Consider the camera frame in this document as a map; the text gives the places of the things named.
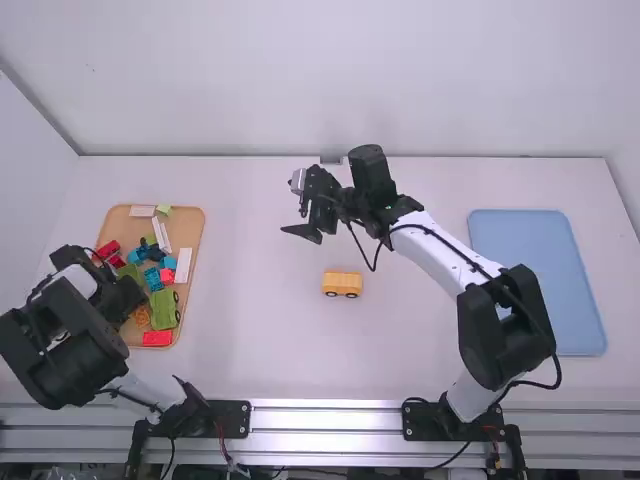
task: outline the white wall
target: white wall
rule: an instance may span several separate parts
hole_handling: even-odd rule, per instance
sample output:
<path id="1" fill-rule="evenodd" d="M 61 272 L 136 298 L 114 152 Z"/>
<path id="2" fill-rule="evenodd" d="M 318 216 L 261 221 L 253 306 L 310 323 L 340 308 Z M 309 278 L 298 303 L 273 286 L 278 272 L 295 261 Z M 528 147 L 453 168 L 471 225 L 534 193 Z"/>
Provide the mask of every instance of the white wall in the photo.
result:
<path id="1" fill-rule="evenodd" d="M 604 155 L 638 228 L 638 18 L 634 0 L 2 0 L 0 56 L 86 153 Z"/>
<path id="2" fill-rule="evenodd" d="M 33 287 L 77 158 L 0 71 L 0 314 Z"/>

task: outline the red block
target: red block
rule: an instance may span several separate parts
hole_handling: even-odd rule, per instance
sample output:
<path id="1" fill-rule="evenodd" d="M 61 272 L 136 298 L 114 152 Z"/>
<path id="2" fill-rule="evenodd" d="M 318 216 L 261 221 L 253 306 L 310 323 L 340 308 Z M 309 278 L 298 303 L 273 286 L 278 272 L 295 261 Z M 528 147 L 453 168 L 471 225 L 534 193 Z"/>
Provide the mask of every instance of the red block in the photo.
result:
<path id="1" fill-rule="evenodd" d="M 143 347 L 167 347 L 173 340 L 173 330 L 161 330 L 158 332 L 144 332 L 142 335 Z"/>
<path id="2" fill-rule="evenodd" d="M 122 268 L 126 265 L 126 263 L 124 262 L 124 260 L 122 260 L 120 255 L 112 255 L 107 259 L 107 262 L 109 262 L 113 266 L 113 268 L 116 268 L 116 269 Z"/>
<path id="3" fill-rule="evenodd" d="M 163 268 L 160 270 L 160 281 L 166 287 L 167 285 L 173 285 L 173 282 L 176 279 L 176 272 L 169 268 Z"/>
<path id="4" fill-rule="evenodd" d="M 109 243 L 103 245 L 102 247 L 100 247 L 96 253 L 98 255 L 100 255 L 100 257 L 103 260 L 106 260 L 107 258 L 109 258 L 111 255 L 113 255 L 114 253 L 117 253 L 120 251 L 120 244 L 116 241 L 116 240 L 111 240 Z M 99 260 L 98 257 L 96 257 L 95 255 L 93 256 L 94 260 Z"/>

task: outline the cork board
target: cork board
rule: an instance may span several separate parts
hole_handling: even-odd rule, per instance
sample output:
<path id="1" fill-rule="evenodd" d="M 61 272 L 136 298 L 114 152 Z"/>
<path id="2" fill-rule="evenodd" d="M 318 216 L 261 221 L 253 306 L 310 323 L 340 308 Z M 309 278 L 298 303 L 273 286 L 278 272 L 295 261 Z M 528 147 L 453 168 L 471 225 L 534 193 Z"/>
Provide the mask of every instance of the cork board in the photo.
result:
<path id="1" fill-rule="evenodd" d="M 129 252 L 140 246 L 140 237 L 153 233 L 150 217 L 130 217 L 129 211 L 131 205 L 116 205 L 112 207 L 104 219 L 100 235 L 96 241 L 96 249 L 111 240 L 117 240 L 121 246 L 121 256 L 126 261 Z M 142 335 L 146 331 L 151 330 L 151 325 L 139 326 L 133 314 L 127 319 L 120 329 L 120 336 L 125 343 L 134 348 L 171 348 L 180 338 L 180 330 L 185 322 L 188 322 L 186 315 L 187 300 L 189 298 L 189 290 L 191 289 L 191 281 L 193 279 L 193 270 L 198 259 L 198 248 L 200 247 L 200 238 L 204 228 L 204 212 L 198 207 L 181 207 L 172 206 L 170 215 L 164 216 L 158 213 L 158 220 L 164 223 L 167 228 L 167 234 L 171 242 L 173 253 L 172 257 L 178 258 L 180 248 L 191 247 L 193 249 L 191 255 L 191 265 L 189 267 L 189 278 L 187 283 L 174 284 L 169 287 L 176 291 L 180 297 L 178 301 L 178 310 L 180 311 L 180 323 L 173 329 L 172 343 L 168 347 L 143 347 Z M 157 266 L 156 262 L 146 260 L 138 267 L 140 274 L 144 270 Z M 145 285 L 145 293 L 150 295 L 149 287 Z M 147 309 L 151 315 L 151 307 L 146 305 L 142 307 Z"/>

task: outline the light blue mat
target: light blue mat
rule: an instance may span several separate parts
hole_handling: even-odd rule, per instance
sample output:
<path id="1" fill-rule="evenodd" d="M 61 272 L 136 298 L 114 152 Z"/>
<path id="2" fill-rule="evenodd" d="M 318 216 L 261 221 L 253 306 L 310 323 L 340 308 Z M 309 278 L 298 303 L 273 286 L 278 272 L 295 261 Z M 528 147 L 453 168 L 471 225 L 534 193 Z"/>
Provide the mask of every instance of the light blue mat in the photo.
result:
<path id="1" fill-rule="evenodd" d="M 571 231 L 556 210 L 474 210 L 472 248 L 512 267 L 522 263 L 538 276 L 559 355 L 602 355 L 607 339 Z"/>

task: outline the yellow toy car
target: yellow toy car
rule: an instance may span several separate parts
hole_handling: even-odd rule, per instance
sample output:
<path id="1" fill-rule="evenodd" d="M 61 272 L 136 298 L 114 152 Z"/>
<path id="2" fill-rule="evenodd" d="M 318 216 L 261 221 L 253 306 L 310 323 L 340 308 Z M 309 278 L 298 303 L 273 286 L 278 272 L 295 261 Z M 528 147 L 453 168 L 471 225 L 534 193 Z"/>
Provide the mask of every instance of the yellow toy car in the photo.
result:
<path id="1" fill-rule="evenodd" d="M 327 297 L 344 295 L 347 298 L 358 298 L 362 293 L 362 274 L 327 270 L 322 281 L 322 292 Z"/>

